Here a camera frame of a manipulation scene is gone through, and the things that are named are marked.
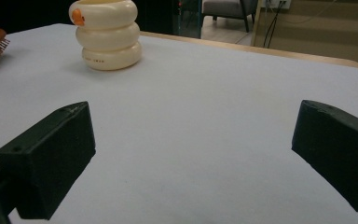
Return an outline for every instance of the dark background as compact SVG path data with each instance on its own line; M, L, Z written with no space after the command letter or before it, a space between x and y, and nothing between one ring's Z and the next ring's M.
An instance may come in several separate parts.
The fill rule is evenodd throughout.
M0 0L0 28L8 34L54 23L72 24L68 9L74 0ZM172 35L178 0L133 0L142 31Z

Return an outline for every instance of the gray chair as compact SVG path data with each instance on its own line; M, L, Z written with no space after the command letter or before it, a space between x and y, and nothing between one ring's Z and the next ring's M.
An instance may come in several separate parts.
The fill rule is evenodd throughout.
M241 19L245 21L246 32L249 32L247 16L252 15L255 23L257 0L202 0L201 26L205 16Z

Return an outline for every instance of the cable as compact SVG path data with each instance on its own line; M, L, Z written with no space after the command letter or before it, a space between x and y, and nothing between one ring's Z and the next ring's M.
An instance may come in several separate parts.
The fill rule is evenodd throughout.
M326 7L324 7L321 11L319 11L318 13L316 13L315 15L303 20L303 21L286 21L286 20L283 20L281 18L279 18L280 21L284 21L284 22L287 22L287 23L292 23L292 24L301 24L301 23L305 23L307 21L311 21L313 19L315 19L316 17L320 16L322 13L324 13L327 9L329 9L333 4L335 4L338 0L333 0L332 2L330 2ZM274 9L272 7L270 7L269 9L271 9L271 11L273 13L274 12Z
M277 12L275 14L275 17L274 19L272 20L271 22L271 25L269 26L268 30L267 30L267 33L266 33L266 37L264 38L264 44L263 44L263 48L266 47L266 42L267 42L267 39L269 37L269 31L270 29L272 28L272 32L271 32L271 36L269 37L269 42L268 42L268 45L267 45L267 48L269 49L269 44L271 43L271 40L272 40L272 36L274 35L274 31L275 31L275 26L277 24L277 20L278 20L278 14L280 13L283 5L285 4L284 1L280 1L279 2L279 5L278 5L278 9L277 9Z

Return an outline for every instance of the white table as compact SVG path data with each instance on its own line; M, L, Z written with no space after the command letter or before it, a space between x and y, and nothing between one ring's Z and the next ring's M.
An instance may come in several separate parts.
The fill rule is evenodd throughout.
M75 30L9 35L0 60L0 147L90 105L97 154L49 223L358 223L291 150L303 99L358 117L358 68L141 36L140 62L100 72Z

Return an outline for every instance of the power outlet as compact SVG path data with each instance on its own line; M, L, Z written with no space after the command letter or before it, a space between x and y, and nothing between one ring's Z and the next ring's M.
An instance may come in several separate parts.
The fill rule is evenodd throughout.
M284 2L282 9L289 9L292 0L262 0L261 7L278 8L280 2Z

